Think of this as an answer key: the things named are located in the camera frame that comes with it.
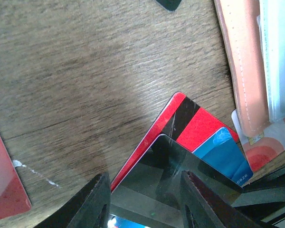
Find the credit card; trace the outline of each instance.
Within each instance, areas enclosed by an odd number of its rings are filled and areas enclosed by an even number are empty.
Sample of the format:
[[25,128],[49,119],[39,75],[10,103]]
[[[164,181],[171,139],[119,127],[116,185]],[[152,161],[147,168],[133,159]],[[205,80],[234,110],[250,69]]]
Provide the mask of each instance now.
[[246,137],[243,134],[236,110],[232,112],[231,118],[253,172],[285,151],[285,118],[272,123],[255,137]]
[[191,171],[230,205],[243,189],[160,134],[111,195],[110,213],[148,227],[183,228],[181,173]]
[[0,219],[31,209],[31,203],[0,137]]
[[168,135],[189,151],[194,151],[221,127],[228,128],[232,138],[238,142],[238,135],[233,130],[185,94],[175,93],[112,181],[111,190],[114,191],[160,133]]
[[110,215],[108,221],[108,228],[146,228],[143,225],[140,225],[136,222],[126,220],[122,217]]
[[253,176],[247,160],[226,127],[215,132],[193,154],[240,186]]

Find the light blue card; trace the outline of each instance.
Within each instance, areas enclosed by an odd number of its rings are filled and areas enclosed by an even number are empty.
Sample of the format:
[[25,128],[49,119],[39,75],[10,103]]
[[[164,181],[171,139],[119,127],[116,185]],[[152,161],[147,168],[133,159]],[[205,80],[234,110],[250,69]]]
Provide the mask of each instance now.
[[126,220],[124,218],[113,216],[113,218],[108,221],[108,228],[146,228],[146,227],[138,223]]
[[193,154],[240,186],[253,175],[226,127],[215,132]]

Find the black stripe on card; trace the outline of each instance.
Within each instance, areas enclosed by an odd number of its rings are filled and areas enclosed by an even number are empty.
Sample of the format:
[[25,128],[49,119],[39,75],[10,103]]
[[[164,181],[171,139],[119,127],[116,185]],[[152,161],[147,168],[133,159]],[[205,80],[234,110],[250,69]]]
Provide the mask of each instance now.
[[194,101],[186,97],[163,128],[162,133],[177,140],[199,108]]

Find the wallet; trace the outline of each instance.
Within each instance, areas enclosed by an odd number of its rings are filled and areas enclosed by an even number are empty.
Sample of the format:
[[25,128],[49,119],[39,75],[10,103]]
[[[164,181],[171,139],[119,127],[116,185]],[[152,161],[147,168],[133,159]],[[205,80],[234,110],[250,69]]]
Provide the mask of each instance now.
[[237,114],[244,134],[253,137],[270,125],[257,0],[215,0],[229,61]]

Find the wood grain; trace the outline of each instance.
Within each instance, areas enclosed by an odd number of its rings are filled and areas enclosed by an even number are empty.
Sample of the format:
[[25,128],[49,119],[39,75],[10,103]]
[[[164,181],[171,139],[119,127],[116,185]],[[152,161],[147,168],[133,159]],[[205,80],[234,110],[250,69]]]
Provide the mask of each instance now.
[[0,134],[33,227],[102,171],[115,176],[173,93],[233,127],[231,77],[212,0],[0,0]]

